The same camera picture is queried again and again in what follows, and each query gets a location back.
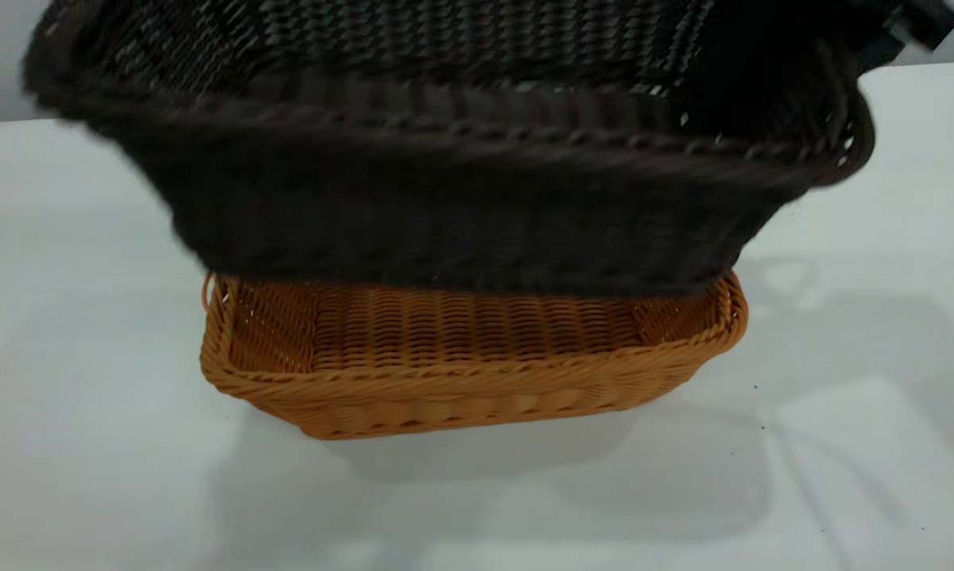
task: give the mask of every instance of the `white surface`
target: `white surface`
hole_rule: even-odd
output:
[[[954,64],[865,87],[871,165],[749,246],[748,336],[670,397],[336,444],[201,378],[112,148],[0,124],[0,571],[954,570]]]

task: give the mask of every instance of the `tan wicker basket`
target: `tan wicker basket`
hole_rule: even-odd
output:
[[[205,378],[322,439],[633,408],[748,323],[733,275],[635,301],[218,278],[205,308]]]

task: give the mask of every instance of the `wicker basket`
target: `wicker basket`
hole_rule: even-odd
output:
[[[55,0],[25,80],[220,274],[700,293],[872,151],[802,5]]]
[[[632,408],[748,324],[732,274],[633,301],[219,278],[206,303],[205,378],[322,439]]]

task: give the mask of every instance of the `dark brown wicker basket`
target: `dark brown wicker basket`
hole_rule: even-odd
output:
[[[698,292],[872,150],[847,48],[766,4],[55,0],[25,79],[222,274]]]

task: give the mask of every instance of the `basket rim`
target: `basket rim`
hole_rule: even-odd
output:
[[[445,167],[542,171],[559,176],[619,174],[646,182],[658,178],[759,188],[824,186],[843,180],[867,162],[873,127],[867,102],[856,86],[852,58],[839,42],[818,39],[820,72],[837,91],[831,97],[833,123],[810,148],[776,141],[733,137],[690,137],[661,131],[614,133],[543,129],[531,140],[516,141],[499,125],[462,120],[415,124],[383,113],[344,113],[298,102],[265,102],[236,95],[156,93],[125,81],[96,81],[91,69],[74,61],[75,41],[97,20],[103,0],[63,0],[67,15],[52,4],[35,29],[23,62],[24,87],[42,108],[92,127],[118,123],[129,137],[166,129],[190,129],[212,140],[241,133],[263,144],[305,144],[329,151],[353,151],[393,159],[426,158]],[[853,133],[846,133],[847,122]],[[592,141],[577,142],[592,133]],[[853,144],[840,144],[852,136]],[[793,159],[785,160],[784,156]]]
[[[204,292],[208,289],[210,274],[205,279]],[[240,278],[218,278],[212,292],[211,302],[205,302],[205,339],[201,348],[202,372],[221,393],[248,400],[325,400],[332,398],[360,398],[362,393],[371,397],[411,397],[423,399],[451,399],[459,394],[496,395],[524,390],[541,390],[539,375],[559,368],[601,368],[608,364],[623,365],[635,360],[653,368],[662,366],[698,365],[726,353],[744,336],[748,327],[748,302],[738,276],[731,271],[726,278],[715,282],[720,296],[717,301],[719,314],[716,321],[705,330],[687,337],[658,343],[653,346],[622,347],[603,354],[554,355],[542,361],[477,362],[458,365],[447,362],[433,366],[383,366],[347,371],[318,371],[310,373],[275,373],[247,371],[237,368],[230,358],[233,334],[233,313],[236,297],[230,292],[240,288]],[[615,370],[617,377],[621,372]],[[487,373],[494,373],[501,382],[489,381]],[[574,380],[557,384],[557,389],[577,388],[593,384],[593,380]],[[404,389],[397,381],[407,381]]]

